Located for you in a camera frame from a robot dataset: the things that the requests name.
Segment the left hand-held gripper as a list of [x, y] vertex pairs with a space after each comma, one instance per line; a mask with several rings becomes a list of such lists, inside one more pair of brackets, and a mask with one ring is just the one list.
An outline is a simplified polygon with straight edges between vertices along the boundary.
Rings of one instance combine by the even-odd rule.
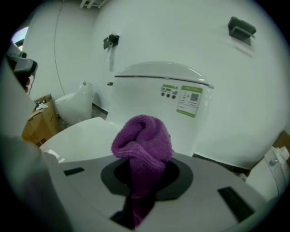
[[11, 68], [14, 68], [14, 74], [35, 76], [38, 64], [36, 61], [23, 57], [24, 53], [12, 41], [6, 52], [6, 59]]

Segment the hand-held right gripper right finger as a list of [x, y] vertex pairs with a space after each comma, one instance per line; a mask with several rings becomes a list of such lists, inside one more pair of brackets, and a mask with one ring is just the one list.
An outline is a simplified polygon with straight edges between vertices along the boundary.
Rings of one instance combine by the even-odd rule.
[[231, 187], [253, 210], [266, 201], [251, 186], [224, 167], [182, 154], [174, 158], [187, 164], [193, 182], [176, 200], [157, 202], [145, 218], [145, 230], [227, 230], [238, 220], [218, 190]]

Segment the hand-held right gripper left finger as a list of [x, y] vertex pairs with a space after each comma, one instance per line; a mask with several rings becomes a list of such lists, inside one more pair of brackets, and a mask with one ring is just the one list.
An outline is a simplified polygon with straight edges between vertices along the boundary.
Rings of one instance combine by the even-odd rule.
[[48, 170], [72, 230], [131, 230], [127, 159], [59, 163], [50, 156]]

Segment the purple cloth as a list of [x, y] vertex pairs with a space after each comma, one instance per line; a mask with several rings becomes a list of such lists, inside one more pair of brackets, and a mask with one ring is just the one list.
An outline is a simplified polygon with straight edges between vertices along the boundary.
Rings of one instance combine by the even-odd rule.
[[129, 160], [132, 216], [138, 227], [153, 208], [157, 186], [173, 156], [170, 135], [160, 119], [135, 116], [117, 134], [111, 151]]

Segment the white egg-shaped toilet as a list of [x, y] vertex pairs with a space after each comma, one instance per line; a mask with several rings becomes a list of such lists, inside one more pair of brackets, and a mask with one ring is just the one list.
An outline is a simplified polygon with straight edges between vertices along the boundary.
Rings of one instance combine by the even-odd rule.
[[64, 95], [54, 101], [56, 111], [67, 125], [72, 126], [91, 119], [94, 97], [92, 84], [83, 81], [76, 92]]

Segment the white smart toilet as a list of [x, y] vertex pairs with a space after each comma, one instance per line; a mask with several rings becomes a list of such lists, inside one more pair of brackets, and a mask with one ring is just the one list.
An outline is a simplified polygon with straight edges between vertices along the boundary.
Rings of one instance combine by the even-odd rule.
[[281, 196], [290, 184], [290, 153], [285, 146], [271, 147], [251, 169], [246, 183], [266, 201]]

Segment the white toilet with green label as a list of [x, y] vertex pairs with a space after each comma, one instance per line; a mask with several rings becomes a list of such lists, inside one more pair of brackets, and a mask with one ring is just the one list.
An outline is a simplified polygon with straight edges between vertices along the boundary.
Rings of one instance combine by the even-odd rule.
[[137, 115], [156, 117], [165, 124], [174, 151], [192, 156], [206, 121], [212, 90], [205, 76], [183, 64], [134, 64], [115, 75], [106, 119], [120, 128]]

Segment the person's left hand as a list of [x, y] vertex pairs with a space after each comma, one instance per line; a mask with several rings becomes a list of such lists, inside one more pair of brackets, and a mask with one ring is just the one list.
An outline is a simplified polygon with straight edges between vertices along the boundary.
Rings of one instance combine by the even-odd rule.
[[29, 91], [31, 89], [31, 86], [32, 86], [32, 76], [26, 78], [26, 83], [24, 85], [24, 90], [27, 94], [29, 94]]

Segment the large brown cardboard box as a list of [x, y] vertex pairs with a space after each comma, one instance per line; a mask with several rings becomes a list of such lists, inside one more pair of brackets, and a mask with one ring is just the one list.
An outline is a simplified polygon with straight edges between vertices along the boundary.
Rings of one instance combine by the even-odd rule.
[[43, 103], [46, 107], [33, 111], [22, 132], [22, 139], [40, 147], [60, 132], [60, 126], [54, 101], [50, 94], [34, 102]]

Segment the black empty paper holder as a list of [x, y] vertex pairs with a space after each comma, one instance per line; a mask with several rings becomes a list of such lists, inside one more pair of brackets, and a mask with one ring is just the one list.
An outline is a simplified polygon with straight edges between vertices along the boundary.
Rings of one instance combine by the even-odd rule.
[[251, 39], [255, 39], [256, 28], [244, 20], [231, 17], [228, 22], [229, 36], [251, 46]]

